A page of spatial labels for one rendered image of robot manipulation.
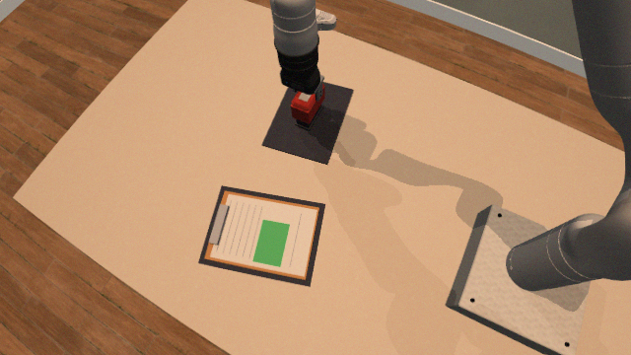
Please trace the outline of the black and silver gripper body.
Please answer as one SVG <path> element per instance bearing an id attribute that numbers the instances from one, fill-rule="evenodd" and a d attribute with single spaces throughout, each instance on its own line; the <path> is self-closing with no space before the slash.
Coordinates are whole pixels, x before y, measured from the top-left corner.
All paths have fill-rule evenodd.
<path id="1" fill-rule="evenodd" d="M 312 95 L 320 83 L 317 31 L 332 31 L 336 27 L 334 15 L 315 9 L 315 16 L 314 23 L 299 32 L 283 31 L 273 22 L 281 83 L 307 95 Z"/>

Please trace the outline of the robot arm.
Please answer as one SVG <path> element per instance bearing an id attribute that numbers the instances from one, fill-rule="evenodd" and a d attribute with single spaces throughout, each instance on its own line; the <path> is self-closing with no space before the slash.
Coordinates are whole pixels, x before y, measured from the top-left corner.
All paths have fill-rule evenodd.
<path id="1" fill-rule="evenodd" d="M 592 99 L 623 141 L 625 178 L 606 216 L 580 215 L 509 251 L 508 274 L 527 291 L 631 280 L 631 0 L 572 4 Z M 270 0 L 270 7 L 283 31 L 305 30 L 316 19 L 316 0 Z"/>

